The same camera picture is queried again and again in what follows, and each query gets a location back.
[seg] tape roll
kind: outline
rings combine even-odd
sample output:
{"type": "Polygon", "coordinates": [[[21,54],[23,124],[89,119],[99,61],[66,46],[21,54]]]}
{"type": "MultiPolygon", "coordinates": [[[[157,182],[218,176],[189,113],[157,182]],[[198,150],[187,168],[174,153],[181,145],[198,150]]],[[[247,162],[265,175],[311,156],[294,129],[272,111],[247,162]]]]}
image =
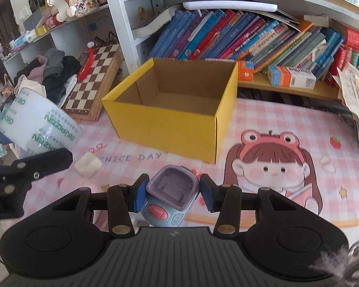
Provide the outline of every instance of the tape roll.
{"type": "Polygon", "coordinates": [[[71,151],[82,135],[68,114],[29,88],[23,88],[11,104],[0,132],[29,155],[60,148],[71,151]]]}

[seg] pink oval button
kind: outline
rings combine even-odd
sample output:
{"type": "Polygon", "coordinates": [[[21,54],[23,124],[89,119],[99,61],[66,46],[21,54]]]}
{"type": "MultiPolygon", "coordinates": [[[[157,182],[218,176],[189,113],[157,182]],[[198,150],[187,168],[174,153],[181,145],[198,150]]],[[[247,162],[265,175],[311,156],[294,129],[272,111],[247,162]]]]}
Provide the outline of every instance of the pink oval button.
{"type": "Polygon", "coordinates": [[[151,204],[148,207],[149,214],[159,220],[165,220],[168,217],[168,213],[161,206],[157,204],[151,204]]]}

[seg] pile of clothes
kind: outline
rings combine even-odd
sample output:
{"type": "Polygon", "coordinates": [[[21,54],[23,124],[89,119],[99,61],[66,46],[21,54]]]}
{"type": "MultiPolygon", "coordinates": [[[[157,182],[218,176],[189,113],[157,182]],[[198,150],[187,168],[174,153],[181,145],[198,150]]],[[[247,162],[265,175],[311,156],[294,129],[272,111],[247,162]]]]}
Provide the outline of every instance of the pile of clothes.
{"type": "Polygon", "coordinates": [[[81,65],[75,57],[65,56],[65,52],[57,49],[49,49],[44,56],[36,56],[17,73],[14,93],[29,87],[62,106],[77,82],[80,69],[81,65]]]}

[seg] gray cloth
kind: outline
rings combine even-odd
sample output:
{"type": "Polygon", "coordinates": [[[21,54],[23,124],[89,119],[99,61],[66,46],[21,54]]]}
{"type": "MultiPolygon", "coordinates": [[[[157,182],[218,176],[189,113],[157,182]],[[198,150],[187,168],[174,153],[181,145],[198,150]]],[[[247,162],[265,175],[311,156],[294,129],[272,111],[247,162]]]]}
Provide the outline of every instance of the gray cloth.
{"type": "Polygon", "coordinates": [[[44,56],[48,59],[48,62],[44,69],[43,79],[50,75],[59,76],[64,68],[62,60],[64,59],[65,52],[49,49],[44,56]]]}

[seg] open box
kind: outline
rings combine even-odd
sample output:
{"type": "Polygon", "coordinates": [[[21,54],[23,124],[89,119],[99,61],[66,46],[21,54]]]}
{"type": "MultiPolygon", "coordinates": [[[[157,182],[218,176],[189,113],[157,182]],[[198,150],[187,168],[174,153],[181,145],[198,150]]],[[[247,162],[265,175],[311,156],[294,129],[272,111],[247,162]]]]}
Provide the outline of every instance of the open box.
{"type": "Polygon", "coordinates": [[[217,161],[236,104],[238,65],[151,58],[103,99],[119,137],[217,161]]]}

